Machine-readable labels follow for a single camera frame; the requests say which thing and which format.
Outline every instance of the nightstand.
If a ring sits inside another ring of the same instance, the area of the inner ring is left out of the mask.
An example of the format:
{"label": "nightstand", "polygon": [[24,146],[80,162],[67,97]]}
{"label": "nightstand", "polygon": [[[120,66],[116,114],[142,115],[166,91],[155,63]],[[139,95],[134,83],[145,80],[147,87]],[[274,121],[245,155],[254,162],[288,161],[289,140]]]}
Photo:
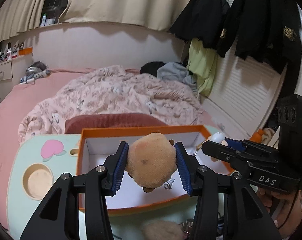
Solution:
{"label": "nightstand", "polygon": [[32,54],[27,54],[0,63],[0,102],[10,93],[27,68],[32,64]]}

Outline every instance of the camera lens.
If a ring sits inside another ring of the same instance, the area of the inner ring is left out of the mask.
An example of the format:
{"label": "camera lens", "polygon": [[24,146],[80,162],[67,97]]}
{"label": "camera lens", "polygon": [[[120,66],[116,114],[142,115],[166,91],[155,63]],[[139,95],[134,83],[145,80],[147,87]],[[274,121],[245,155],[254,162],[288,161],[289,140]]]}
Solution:
{"label": "camera lens", "polygon": [[281,110],[281,108],[278,110],[278,119],[279,120],[282,119],[282,110]]}
{"label": "camera lens", "polygon": [[296,117],[294,107],[292,107],[292,109],[291,109],[290,117],[291,117],[291,122],[294,123],[295,117]]}
{"label": "camera lens", "polygon": [[289,110],[287,109],[287,107],[284,107],[283,117],[285,122],[289,120]]}

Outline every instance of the rolled cloth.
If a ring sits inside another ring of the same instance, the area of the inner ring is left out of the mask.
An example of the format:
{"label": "rolled cloth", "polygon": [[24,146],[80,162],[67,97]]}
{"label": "rolled cloth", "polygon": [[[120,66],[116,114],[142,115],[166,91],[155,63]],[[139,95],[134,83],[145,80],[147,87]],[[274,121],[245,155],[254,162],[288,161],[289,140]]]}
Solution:
{"label": "rolled cloth", "polygon": [[83,128],[166,126],[147,114],[79,115],[66,121],[65,134],[80,134]]}

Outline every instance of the pink bed sheet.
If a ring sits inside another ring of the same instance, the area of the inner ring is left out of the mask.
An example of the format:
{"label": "pink bed sheet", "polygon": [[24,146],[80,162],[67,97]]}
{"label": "pink bed sheet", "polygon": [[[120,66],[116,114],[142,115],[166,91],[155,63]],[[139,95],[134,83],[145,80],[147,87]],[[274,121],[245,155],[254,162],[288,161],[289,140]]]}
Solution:
{"label": "pink bed sheet", "polygon": [[92,69],[69,71],[52,70],[47,78],[37,79],[35,84],[16,85],[0,104],[0,222],[8,228],[7,189],[11,167],[19,148],[18,126],[34,106],[53,97],[70,80]]}

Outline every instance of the human hand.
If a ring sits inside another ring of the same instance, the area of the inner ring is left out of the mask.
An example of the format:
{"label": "human hand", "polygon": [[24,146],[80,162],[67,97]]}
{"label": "human hand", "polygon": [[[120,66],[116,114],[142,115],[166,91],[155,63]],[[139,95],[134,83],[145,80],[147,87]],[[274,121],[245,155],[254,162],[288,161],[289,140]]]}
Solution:
{"label": "human hand", "polygon": [[[265,189],[259,187],[257,191],[257,196],[260,198],[260,200],[262,201],[263,205],[266,207],[268,212],[270,212],[270,207],[272,206],[272,197],[275,197],[280,200],[282,199],[286,200],[283,208],[281,209],[276,220],[274,221],[275,225],[277,227],[280,227],[284,223],[284,221],[286,220],[289,214],[295,196],[295,192],[289,195],[285,195],[277,192],[266,191]],[[286,238],[291,234],[293,234],[293,232],[296,230],[296,228],[299,226],[300,222],[302,221],[301,198],[302,198],[301,194],[299,193],[289,218],[287,219],[284,226],[279,229],[282,238]]]}

